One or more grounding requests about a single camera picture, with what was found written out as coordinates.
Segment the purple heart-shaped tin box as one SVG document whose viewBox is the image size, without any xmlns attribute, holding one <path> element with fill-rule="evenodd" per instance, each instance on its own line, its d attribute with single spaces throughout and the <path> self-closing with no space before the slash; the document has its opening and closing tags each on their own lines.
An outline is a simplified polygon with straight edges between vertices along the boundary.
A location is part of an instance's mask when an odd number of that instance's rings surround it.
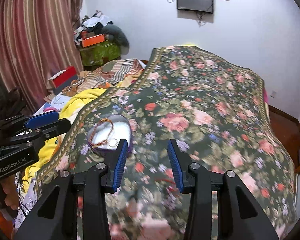
<svg viewBox="0 0 300 240">
<path fill-rule="evenodd" d="M 130 156 L 133 149 L 132 128 L 129 121 L 119 114 L 100 119 L 87 134 L 87 142 L 91 150 L 102 157 L 113 153 L 121 139 L 127 141 L 127 153 Z"/>
</svg>

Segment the green patterned box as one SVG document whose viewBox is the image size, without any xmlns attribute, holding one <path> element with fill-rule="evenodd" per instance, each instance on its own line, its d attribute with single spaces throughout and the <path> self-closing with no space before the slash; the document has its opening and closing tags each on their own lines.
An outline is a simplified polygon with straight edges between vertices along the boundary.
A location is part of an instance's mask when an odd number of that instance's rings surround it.
<svg viewBox="0 0 300 240">
<path fill-rule="evenodd" d="M 121 48 L 115 42 L 110 41 L 81 48 L 79 52 L 84 67 L 102 66 L 121 57 Z"/>
</svg>

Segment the striped patchwork quilt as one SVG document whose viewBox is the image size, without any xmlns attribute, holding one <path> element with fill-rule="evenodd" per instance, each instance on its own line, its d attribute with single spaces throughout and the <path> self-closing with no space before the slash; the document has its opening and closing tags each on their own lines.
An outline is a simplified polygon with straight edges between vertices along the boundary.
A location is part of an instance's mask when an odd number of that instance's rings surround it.
<svg viewBox="0 0 300 240">
<path fill-rule="evenodd" d="M 139 78 L 145 68 L 146 64 L 138 59 L 113 60 L 94 71 L 80 72 L 79 78 L 71 81 L 62 90 L 62 94 L 72 97 L 86 89 L 128 87 Z"/>
</svg>

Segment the small black wall monitor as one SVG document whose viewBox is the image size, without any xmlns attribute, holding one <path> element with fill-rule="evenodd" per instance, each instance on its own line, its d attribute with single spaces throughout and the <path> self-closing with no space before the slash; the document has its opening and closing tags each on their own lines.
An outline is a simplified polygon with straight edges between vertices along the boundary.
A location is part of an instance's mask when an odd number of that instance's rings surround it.
<svg viewBox="0 0 300 240">
<path fill-rule="evenodd" d="M 214 0 L 177 0 L 177 9 L 213 14 Z"/>
</svg>

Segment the white wall socket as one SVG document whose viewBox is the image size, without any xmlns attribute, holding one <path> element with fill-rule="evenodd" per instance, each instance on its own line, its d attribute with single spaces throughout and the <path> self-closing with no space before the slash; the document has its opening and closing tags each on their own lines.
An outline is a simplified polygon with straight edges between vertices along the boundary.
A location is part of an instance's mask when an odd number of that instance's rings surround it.
<svg viewBox="0 0 300 240">
<path fill-rule="evenodd" d="M 273 90 L 270 94 L 270 97 L 275 98 L 275 96 L 276 96 L 276 92 Z"/>
</svg>

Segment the orange shoe box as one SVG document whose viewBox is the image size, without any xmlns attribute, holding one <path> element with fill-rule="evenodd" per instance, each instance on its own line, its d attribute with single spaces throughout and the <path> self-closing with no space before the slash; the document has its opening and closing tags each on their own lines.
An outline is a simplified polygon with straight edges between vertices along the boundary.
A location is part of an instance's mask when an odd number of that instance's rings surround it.
<svg viewBox="0 0 300 240">
<path fill-rule="evenodd" d="M 88 37 L 85 40 L 82 40 L 82 47 L 83 48 L 89 47 L 104 41 L 105 41 L 105 36 L 103 34 L 95 35 L 92 37 Z"/>
</svg>

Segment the striped red curtain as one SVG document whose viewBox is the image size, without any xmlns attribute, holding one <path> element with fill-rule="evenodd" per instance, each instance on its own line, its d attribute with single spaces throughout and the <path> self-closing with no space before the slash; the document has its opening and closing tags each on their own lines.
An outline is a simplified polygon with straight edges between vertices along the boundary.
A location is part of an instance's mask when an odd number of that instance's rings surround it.
<svg viewBox="0 0 300 240">
<path fill-rule="evenodd" d="M 83 0 L 0 0 L 0 77 L 19 87 L 30 111 L 51 90 L 49 78 L 66 67 L 83 70 L 74 42 Z"/>
</svg>

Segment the floral green bedspread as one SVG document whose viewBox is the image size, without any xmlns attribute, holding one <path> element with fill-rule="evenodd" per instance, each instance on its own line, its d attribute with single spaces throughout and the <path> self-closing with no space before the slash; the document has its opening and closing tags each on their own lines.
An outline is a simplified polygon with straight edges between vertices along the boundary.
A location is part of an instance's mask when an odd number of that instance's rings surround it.
<svg viewBox="0 0 300 240">
<path fill-rule="evenodd" d="M 264 81 L 252 70 L 194 46 L 154 49 L 133 85 L 95 89 L 81 108 L 64 107 L 62 116 L 76 119 L 37 172 L 35 190 L 41 194 L 62 170 L 83 172 L 101 161 L 88 132 L 119 114 L 130 123 L 132 153 L 121 186 L 106 195 L 113 239 L 183 238 L 190 197 L 175 187 L 170 139 L 209 171 L 235 171 L 283 238 L 296 221 L 294 164 L 266 111 Z"/>
</svg>

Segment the red and white box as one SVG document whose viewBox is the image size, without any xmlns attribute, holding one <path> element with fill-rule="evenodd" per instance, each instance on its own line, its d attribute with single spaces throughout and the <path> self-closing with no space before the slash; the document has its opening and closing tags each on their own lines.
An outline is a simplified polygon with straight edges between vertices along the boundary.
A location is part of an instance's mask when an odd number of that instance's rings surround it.
<svg viewBox="0 0 300 240">
<path fill-rule="evenodd" d="M 53 89 L 65 88 L 74 80 L 78 79 L 77 71 L 74 66 L 65 68 L 49 78 L 49 83 Z"/>
</svg>

